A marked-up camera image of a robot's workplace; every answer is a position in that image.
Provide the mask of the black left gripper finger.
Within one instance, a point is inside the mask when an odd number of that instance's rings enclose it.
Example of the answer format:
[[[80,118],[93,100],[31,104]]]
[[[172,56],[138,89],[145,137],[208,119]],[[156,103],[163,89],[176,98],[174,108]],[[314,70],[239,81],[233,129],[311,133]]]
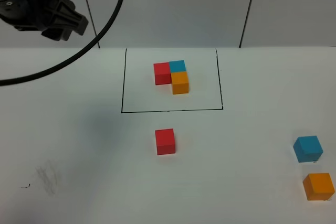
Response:
[[[59,0],[54,11],[54,27],[61,29],[63,35],[72,32],[83,35],[88,26],[87,18],[78,13],[75,4],[70,0]]]
[[[68,41],[72,29],[70,28],[47,28],[41,32],[41,35],[54,41]]]

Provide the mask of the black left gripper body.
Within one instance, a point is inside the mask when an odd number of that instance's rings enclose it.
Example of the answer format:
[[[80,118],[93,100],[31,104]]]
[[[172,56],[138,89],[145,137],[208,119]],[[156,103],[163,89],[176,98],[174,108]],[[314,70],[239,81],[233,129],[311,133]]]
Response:
[[[1,20],[19,31],[46,31],[55,26],[59,0],[1,0]]]

